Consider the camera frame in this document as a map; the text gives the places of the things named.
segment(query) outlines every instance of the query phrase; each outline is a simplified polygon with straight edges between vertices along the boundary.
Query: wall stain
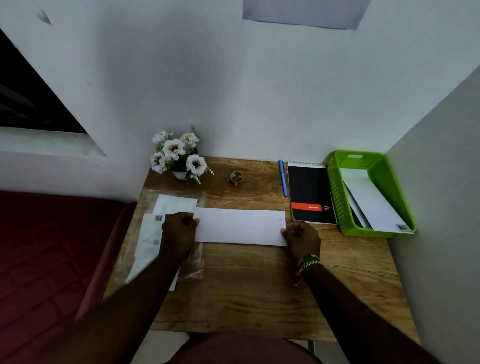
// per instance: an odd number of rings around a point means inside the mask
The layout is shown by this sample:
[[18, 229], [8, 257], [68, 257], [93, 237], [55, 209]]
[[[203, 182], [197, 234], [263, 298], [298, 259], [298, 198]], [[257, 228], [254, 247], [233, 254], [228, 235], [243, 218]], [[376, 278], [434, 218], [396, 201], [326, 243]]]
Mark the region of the wall stain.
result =
[[39, 11], [37, 11], [36, 17], [37, 17], [38, 19], [40, 19], [41, 21], [43, 21], [45, 24], [50, 24], [50, 25], [52, 25], [52, 22], [51, 22], [50, 19], [48, 18], [47, 13], [44, 12], [42, 9], [40, 9]]

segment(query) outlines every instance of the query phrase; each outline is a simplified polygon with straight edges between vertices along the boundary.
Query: white wall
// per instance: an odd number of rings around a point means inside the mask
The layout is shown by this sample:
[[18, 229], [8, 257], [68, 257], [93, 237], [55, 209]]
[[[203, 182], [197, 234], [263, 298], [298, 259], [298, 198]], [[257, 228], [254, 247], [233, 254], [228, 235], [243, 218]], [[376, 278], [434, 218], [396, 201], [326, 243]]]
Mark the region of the white wall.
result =
[[211, 156], [386, 152], [480, 64], [479, 12], [374, 0], [354, 32], [243, 21], [242, 0], [3, 0], [0, 27], [108, 160], [0, 153], [0, 189], [134, 199], [152, 135], [190, 122]]
[[480, 68], [387, 153], [418, 226], [391, 241], [420, 339], [480, 360]]

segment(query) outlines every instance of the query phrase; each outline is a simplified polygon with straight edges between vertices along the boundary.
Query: green plastic basket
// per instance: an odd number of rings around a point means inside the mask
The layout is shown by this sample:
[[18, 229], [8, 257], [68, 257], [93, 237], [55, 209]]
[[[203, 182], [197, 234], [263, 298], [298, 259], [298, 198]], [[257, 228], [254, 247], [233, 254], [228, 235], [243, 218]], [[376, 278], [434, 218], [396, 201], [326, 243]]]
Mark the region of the green plastic basket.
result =
[[328, 178], [332, 189], [338, 225], [343, 234], [371, 238], [393, 238], [400, 235], [400, 233], [395, 232], [365, 229], [354, 223], [340, 168], [367, 170], [370, 180], [392, 205], [397, 214], [400, 215], [413, 232], [417, 231], [417, 226], [387, 156], [382, 153], [337, 150], [333, 153], [333, 159], [328, 164]]

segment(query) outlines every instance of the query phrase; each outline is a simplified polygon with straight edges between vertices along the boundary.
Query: blue pen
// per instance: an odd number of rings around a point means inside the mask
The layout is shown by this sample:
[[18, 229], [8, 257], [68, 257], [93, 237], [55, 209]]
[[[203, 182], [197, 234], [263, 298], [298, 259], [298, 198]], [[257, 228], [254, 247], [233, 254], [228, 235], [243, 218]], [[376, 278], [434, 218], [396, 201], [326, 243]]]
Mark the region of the blue pen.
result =
[[285, 195], [285, 197], [288, 197], [287, 183], [285, 182], [285, 170], [283, 169], [283, 161], [279, 160], [278, 165], [280, 166], [280, 176], [282, 176], [283, 194]]

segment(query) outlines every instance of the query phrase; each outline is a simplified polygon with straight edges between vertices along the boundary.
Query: bracelet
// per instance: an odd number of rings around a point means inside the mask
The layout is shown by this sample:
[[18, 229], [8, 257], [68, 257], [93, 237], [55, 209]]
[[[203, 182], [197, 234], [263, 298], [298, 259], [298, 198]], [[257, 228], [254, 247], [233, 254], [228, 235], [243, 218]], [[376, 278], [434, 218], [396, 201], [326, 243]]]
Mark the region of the bracelet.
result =
[[306, 267], [311, 266], [312, 264], [321, 264], [320, 258], [313, 254], [308, 254], [304, 256], [303, 259], [299, 262], [299, 270], [295, 273], [295, 287], [298, 287], [300, 283], [303, 282], [303, 276], [301, 275], [303, 270]]

